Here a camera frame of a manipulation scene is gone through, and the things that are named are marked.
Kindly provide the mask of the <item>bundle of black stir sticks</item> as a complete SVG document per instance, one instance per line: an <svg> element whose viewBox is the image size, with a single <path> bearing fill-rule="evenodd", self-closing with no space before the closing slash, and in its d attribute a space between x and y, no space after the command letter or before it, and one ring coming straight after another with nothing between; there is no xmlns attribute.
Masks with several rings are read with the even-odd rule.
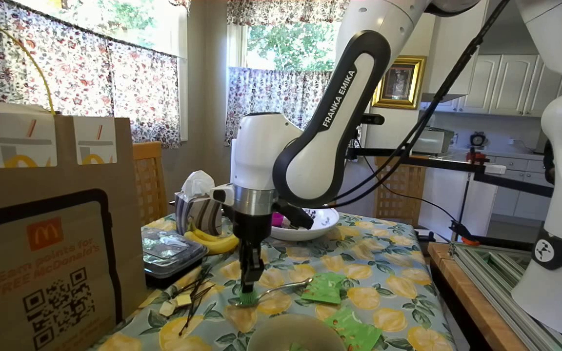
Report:
<svg viewBox="0 0 562 351"><path fill-rule="evenodd" d="M205 285L209 282L209 275L211 271L212 265L201 265L197 277L182 288L177 288L175 293L170 296L171 298L169 300L171 301L173 301L177 295L185 292L189 293L192 297L192 304L177 307L175 310L175 312L183 309L187 311L185 323L178 334L179 337L184 336L186 329L189 328L192 318L194 318L197 309L200 307L203 297L207 295L208 291L211 289L211 287L205 288Z"/></svg>

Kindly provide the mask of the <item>bunch of bananas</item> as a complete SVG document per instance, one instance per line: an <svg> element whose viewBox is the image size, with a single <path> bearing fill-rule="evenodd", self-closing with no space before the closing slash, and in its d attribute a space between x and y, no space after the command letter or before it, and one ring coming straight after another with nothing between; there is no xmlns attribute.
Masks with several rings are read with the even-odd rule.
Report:
<svg viewBox="0 0 562 351"><path fill-rule="evenodd" d="M205 233L190 223L183 236L191 241L197 242L208 249L207 255L219 255L231 252L237 248L239 239L233 234L228 237L217 237Z"/></svg>

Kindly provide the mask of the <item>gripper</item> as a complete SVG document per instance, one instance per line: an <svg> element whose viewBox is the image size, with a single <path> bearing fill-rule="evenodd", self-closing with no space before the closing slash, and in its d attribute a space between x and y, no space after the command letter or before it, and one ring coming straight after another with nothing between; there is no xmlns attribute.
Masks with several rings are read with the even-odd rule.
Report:
<svg viewBox="0 0 562 351"><path fill-rule="evenodd" d="M265 269L261 259L261 243L271 234L272 218L272 213L263 215L234 213L233 233L238 239L246 242L240 243L240 295L254 291L255 284Z"/></svg>

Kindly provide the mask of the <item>floral curtain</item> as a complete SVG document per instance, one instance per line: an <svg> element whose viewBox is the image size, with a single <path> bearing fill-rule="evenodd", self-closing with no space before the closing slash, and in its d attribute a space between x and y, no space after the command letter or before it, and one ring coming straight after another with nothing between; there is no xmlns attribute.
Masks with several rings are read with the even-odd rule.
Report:
<svg viewBox="0 0 562 351"><path fill-rule="evenodd" d="M127 118L135 143L181 146L183 59L94 33L13 0L0 0L0 27L38 63L58 113ZM0 102L50 110L33 63L1 32Z"/></svg>
<svg viewBox="0 0 562 351"><path fill-rule="evenodd" d="M237 137L239 124L251 113L282 113L305 129L330 81L331 71L277 71L229 67L225 146Z"/></svg>

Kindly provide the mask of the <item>striped tissue box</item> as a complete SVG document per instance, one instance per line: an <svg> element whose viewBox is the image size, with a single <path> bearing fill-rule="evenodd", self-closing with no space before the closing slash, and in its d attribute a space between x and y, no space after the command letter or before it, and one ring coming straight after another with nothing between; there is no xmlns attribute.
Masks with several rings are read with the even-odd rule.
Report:
<svg viewBox="0 0 562 351"><path fill-rule="evenodd" d="M213 178L203 170L194 171L186 178L181 190L174 193L176 232L199 229L214 237L221 235L221 204L209 197L208 191L216 186Z"/></svg>

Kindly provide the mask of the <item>brown paper bag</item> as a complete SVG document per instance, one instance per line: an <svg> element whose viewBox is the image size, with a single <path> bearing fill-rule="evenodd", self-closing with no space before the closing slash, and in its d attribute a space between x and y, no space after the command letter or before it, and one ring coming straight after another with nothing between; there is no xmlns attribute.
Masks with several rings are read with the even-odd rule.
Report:
<svg viewBox="0 0 562 351"><path fill-rule="evenodd" d="M130 120L0 103L0 351L85 351L143 275Z"/></svg>

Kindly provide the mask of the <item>green packet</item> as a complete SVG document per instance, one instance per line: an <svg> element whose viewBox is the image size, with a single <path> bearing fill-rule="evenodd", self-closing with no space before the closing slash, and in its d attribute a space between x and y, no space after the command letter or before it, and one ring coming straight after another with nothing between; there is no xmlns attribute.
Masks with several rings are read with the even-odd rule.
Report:
<svg viewBox="0 0 562 351"><path fill-rule="evenodd" d="M381 329L361 322L350 308L339 309L326 318L325 323L336 331L346 351L372 351L383 333Z"/></svg>
<svg viewBox="0 0 562 351"><path fill-rule="evenodd" d="M345 275L338 273L320 273L313 277L303 293L301 299L326 304L341 303L341 285L346 280Z"/></svg>

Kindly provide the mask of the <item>black food container clear lid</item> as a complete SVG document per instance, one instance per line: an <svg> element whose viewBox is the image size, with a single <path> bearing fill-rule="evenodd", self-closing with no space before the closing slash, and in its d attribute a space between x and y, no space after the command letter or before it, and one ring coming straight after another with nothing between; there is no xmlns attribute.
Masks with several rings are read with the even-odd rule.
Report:
<svg viewBox="0 0 562 351"><path fill-rule="evenodd" d="M155 228L142 230L143 266L147 284L164 288L198 267L209 249L178 234Z"/></svg>

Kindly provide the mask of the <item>lemon print tablecloth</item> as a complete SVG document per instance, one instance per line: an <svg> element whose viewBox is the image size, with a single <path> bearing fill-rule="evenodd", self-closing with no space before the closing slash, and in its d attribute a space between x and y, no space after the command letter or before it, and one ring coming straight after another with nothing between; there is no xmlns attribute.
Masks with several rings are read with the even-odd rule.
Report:
<svg viewBox="0 0 562 351"><path fill-rule="evenodd" d="M92 351L247 351L256 327L283 314L325 320L340 308L353 310L361 322L382 330L373 351L452 351L451 336L439 293L410 225L341 214L325 235L306 242L268 238L261 257L265 271L257 291L301 282L320 273L345 275L341 303L301 299L305 288L266 295L256 306L234 307L240 290L237 253L206 257L212 265L211 287L184 336L185 309L170 318L159 314L177 288L197 277L200 266L164 291L154 291L132 317L91 347Z"/></svg>

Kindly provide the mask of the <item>window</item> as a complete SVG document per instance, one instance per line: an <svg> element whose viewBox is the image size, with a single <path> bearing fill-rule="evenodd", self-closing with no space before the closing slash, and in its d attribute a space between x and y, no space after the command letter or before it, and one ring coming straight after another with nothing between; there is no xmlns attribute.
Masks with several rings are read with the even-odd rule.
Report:
<svg viewBox="0 0 562 351"><path fill-rule="evenodd" d="M277 71L332 71L341 23L252 26L247 31L245 66Z"/></svg>
<svg viewBox="0 0 562 351"><path fill-rule="evenodd" d="M187 58L191 0L15 1L94 33Z"/></svg>

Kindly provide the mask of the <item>gold picture frame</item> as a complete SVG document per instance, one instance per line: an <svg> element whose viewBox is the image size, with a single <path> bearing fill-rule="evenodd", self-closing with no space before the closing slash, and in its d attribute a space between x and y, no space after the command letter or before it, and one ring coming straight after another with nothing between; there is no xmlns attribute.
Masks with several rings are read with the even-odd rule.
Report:
<svg viewBox="0 0 562 351"><path fill-rule="evenodd" d="M373 93L372 107L417 110L426 62L426 56L396 58Z"/></svg>

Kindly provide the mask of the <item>white base cabinets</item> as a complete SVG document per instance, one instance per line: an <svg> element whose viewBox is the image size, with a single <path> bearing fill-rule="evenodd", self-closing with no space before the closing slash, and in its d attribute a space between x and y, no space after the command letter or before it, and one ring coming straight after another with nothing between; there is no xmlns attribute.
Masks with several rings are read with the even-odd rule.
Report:
<svg viewBox="0 0 562 351"><path fill-rule="evenodd" d="M547 214L548 197L479 182L474 173L453 169L461 167L462 161L440 160L439 164L451 169L426 169L422 198L428 203L421 203L419 225L446 231L450 217L455 217L468 228L476 225L482 235L493 214L537 221Z"/></svg>

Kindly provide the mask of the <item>white wall cabinets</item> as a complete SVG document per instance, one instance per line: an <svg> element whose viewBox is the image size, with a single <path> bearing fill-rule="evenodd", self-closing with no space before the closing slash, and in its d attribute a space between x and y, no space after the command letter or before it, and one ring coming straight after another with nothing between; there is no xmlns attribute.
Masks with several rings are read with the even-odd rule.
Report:
<svg viewBox="0 0 562 351"><path fill-rule="evenodd" d="M480 55L469 94L440 103L437 113L541 117L562 95L562 75L532 54Z"/></svg>

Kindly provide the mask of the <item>wooden chair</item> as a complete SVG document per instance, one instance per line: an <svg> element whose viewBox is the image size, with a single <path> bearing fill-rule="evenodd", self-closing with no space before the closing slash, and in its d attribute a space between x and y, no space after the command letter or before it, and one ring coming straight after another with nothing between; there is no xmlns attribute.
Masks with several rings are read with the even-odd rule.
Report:
<svg viewBox="0 0 562 351"><path fill-rule="evenodd" d="M140 223L146 225L168 214L162 144L158 141L136 143L133 158Z"/></svg>
<svg viewBox="0 0 562 351"><path fill-rule="evenodd" d="M426 167L402 164L375 191L373 217L419 226Z"/></svg>

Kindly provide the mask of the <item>beige bowl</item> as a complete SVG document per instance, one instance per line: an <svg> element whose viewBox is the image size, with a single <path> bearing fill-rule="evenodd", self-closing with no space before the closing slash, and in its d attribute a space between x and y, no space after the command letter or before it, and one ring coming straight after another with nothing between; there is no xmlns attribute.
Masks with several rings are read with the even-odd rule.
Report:
<svg viewBox="0 0 562 351"><path fill-rule="evenodd" d="M346 351L334 329L305 314L283 314L262 322L252 333L247 351L290 351L293 344L308 351Z"/></svg>

